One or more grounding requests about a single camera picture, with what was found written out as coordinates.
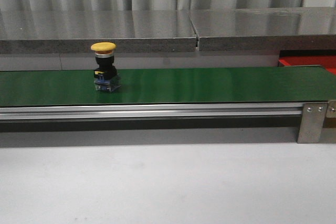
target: conveyor belt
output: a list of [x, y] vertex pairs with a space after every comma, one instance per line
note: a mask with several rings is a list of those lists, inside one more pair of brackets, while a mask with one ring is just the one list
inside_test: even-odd
[[301, 115], [308, 106], [313, 121], [323, 124], [327, 102], [336, 99], [336, 76], [320, 67], [132, 69], [119, 74], [122, 87], [103, 93], [94, 89], [92, 70], [0, 72], [0, 119]]

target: stainless steel countertop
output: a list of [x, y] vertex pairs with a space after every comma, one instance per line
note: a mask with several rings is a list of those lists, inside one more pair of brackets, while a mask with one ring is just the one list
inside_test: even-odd
[[98, 41], [118, 52], [194, 51], [186, 11], [1, 12], [0, 54], [90, 52]]
[[336, 49], [336, 8], [191, 10], [200, 51]]

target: yellow mushroom button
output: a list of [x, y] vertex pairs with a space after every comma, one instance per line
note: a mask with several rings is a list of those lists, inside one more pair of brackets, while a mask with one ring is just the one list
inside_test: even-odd
[[99, 42], [91, 46], [91, 50], [96, 51], [97, 53], [109, 53], [115, 50], [117, 46], [111, 42]]

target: green conveyor belt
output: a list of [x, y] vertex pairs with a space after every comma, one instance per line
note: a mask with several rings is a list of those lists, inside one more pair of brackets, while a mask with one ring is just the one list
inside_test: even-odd
[[114, 93], [96, 91], [93, 70], [0, 72], [0, 106], [336, 99], [336, 76], [320, 67], [119, 70]]

